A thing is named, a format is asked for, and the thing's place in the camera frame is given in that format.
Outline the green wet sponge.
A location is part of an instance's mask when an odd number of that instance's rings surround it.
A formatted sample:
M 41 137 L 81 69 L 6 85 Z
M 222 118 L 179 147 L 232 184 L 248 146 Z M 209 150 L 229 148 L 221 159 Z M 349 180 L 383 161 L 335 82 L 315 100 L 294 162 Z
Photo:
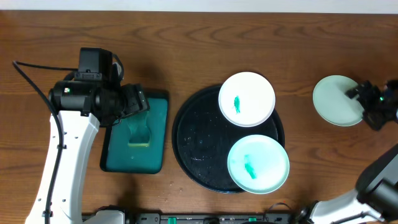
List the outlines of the green wet sponge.
M 127 125 L 130 130 L 128 146 L 149 147 L 151 133 L 147 119 L 149 112 L 144 111 L 127 118 Z

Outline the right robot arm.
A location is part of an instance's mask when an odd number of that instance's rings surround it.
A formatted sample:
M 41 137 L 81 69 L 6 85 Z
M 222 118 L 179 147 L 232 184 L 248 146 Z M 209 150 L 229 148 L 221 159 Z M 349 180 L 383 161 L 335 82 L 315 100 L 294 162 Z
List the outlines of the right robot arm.
M 397 80 L 383 91 L 369 81 L 345 91 L 363 107 L 363 120 L 374 131 L 387 122 L 397 122 Z M 397 146 L 367 166 L 355 188 L 327 201 L 303 208 L 292 223 L 387 223 L 397 220 Z

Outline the white plate with green stain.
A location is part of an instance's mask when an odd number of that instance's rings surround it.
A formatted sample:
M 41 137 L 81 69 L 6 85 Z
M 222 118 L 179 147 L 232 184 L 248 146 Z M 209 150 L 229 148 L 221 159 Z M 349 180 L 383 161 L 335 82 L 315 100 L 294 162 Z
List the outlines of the white plate with green stain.
M 270 118 L 275 108 L 271 83 L 254 72 L 239 72 L 221 86 L 218 104 L 223 116 L 232 124 L 250 128 Z

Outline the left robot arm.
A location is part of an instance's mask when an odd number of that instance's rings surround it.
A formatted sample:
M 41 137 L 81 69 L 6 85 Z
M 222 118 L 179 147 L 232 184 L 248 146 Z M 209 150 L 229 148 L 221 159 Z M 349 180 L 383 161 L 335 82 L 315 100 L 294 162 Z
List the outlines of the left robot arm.
M 140 84 L 125 84 L 119 57 L 82 48 L 78 68 L 39 95 L 51 112 L 50 142 L 39 191 L 26 223 L 83 223 L 82 194 L 99 128 L 149 110 Z

